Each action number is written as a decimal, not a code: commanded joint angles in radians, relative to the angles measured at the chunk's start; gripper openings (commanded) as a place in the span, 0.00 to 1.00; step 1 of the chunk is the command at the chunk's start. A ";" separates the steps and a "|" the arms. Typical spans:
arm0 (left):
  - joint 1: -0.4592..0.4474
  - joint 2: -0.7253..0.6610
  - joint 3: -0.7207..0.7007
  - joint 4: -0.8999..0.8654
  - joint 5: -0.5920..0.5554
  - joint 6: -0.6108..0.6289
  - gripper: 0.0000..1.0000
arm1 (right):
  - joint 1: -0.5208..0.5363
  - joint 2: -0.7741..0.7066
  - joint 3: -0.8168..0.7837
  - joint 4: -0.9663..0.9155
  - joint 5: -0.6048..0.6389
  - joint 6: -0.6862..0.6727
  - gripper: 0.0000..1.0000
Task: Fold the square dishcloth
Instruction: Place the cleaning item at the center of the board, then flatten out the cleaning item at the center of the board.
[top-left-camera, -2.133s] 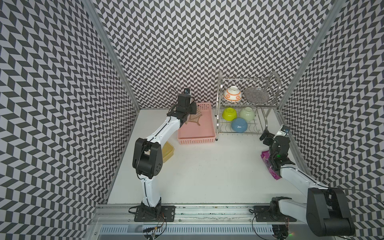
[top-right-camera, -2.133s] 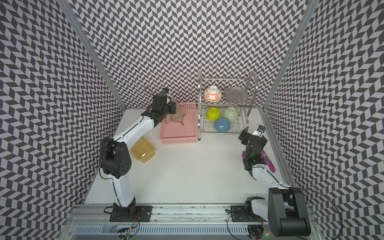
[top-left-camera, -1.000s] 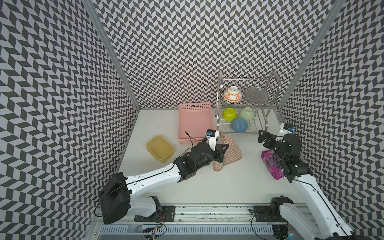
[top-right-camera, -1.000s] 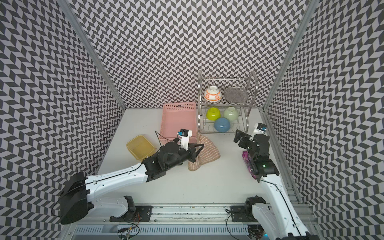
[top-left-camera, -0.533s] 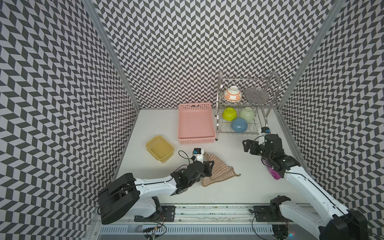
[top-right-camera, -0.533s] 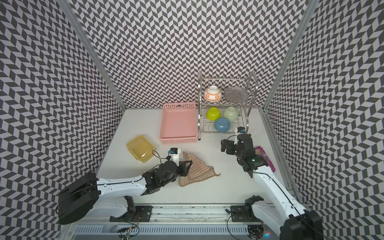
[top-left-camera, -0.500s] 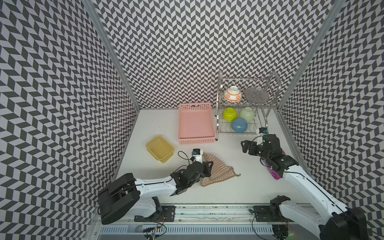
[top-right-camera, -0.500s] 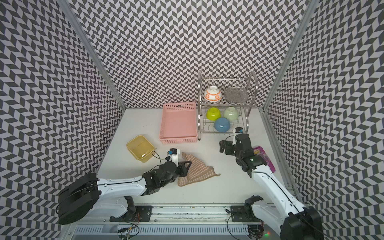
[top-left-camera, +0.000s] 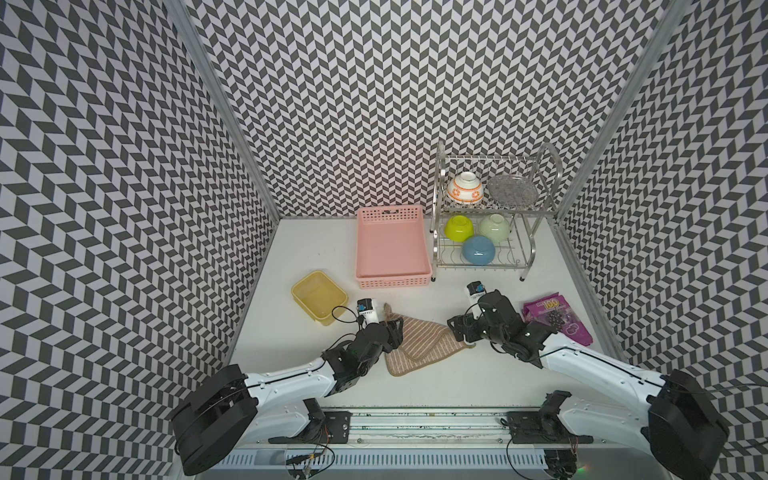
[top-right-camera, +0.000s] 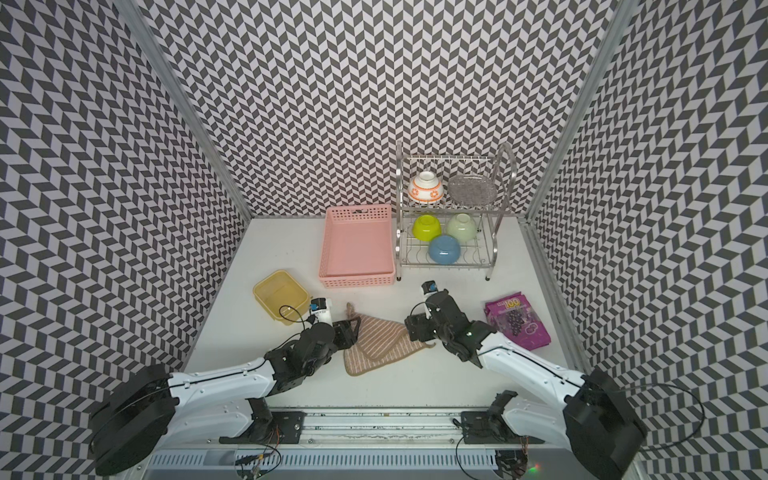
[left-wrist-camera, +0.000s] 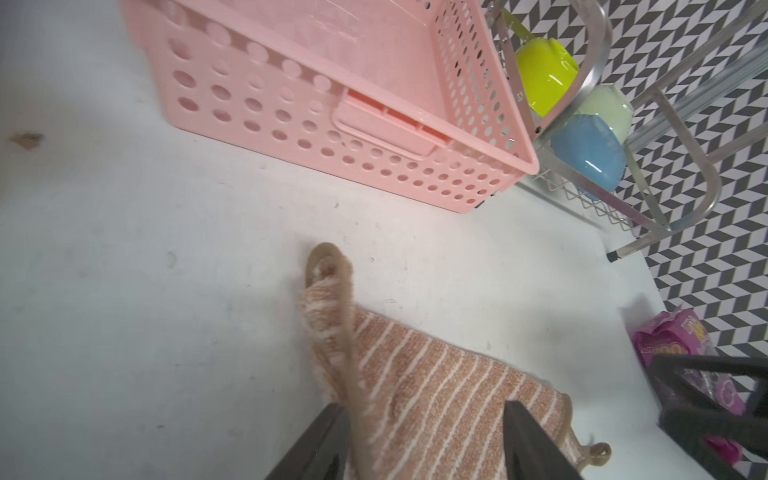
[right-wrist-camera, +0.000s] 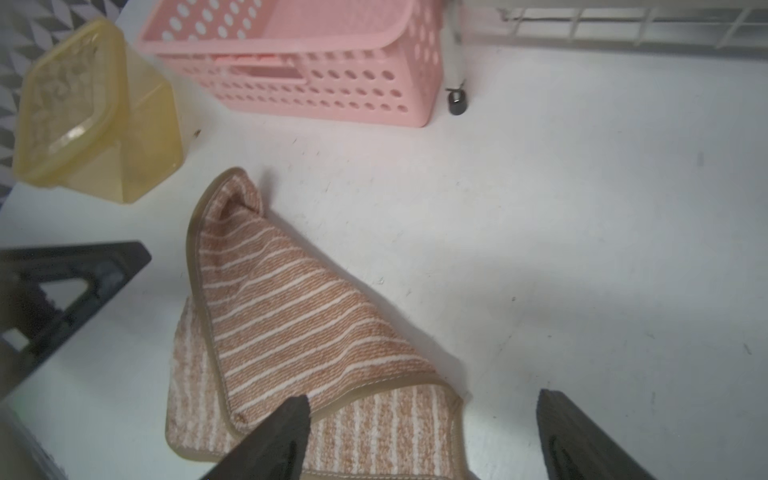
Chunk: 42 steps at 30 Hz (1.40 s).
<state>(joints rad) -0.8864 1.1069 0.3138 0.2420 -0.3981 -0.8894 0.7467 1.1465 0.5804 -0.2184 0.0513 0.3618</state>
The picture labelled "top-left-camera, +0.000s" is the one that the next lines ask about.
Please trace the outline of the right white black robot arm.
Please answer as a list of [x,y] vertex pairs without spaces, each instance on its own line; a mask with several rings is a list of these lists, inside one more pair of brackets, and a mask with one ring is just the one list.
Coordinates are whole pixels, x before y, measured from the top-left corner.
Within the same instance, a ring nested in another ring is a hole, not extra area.
[[557,413],[577,436],[592,436],[652,456],[679,479],[711,477],[729,427],[710,394],[681,371],[661,374],[596,352],[537,321],[524,321],[494,290],[476,293],[447,325],[465,343],[487,340],[517,360],[570,377],[611,398],[592,404],[570,397]]

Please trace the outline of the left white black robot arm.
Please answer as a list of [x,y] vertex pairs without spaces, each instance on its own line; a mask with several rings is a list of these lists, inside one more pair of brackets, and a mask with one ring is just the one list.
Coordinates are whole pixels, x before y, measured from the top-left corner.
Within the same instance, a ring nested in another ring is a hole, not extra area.
[[317,400],[354,386],[402,344],[403,328],[401,318],[373,322],[305,365],[246,374],[231,364],[209,376],[169,417],[184,474],[212,468],[241,443],[315,442],[325,422]]

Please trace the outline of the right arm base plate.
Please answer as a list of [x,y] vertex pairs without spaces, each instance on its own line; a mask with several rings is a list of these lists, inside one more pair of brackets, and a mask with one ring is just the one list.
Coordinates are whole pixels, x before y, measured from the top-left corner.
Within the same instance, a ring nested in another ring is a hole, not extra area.
[[514,444],[590,445],[594,438],[568,431],[556,415],[538,411],[508,411],[500,423],[509,430]]

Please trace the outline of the brown striped square dishcloth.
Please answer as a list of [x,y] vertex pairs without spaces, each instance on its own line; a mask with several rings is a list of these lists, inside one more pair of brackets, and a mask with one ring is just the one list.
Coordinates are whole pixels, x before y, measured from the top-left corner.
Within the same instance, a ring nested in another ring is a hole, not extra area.
[[472,348],[457,341],[447,325],[395,313],[387,303],[383,313],[387,320],[403,320],[403,342],[385,358],[387,370],[393,377],[403,377]]

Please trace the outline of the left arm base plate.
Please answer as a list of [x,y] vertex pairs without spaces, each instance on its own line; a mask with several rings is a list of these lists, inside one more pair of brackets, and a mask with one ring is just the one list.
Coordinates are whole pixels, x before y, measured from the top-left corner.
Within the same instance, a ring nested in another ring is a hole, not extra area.
[[351,430],[350,411],[327,411],[322,419],[310,417],[305,429],[293,437],[270,438],[270,444],[347,444]]

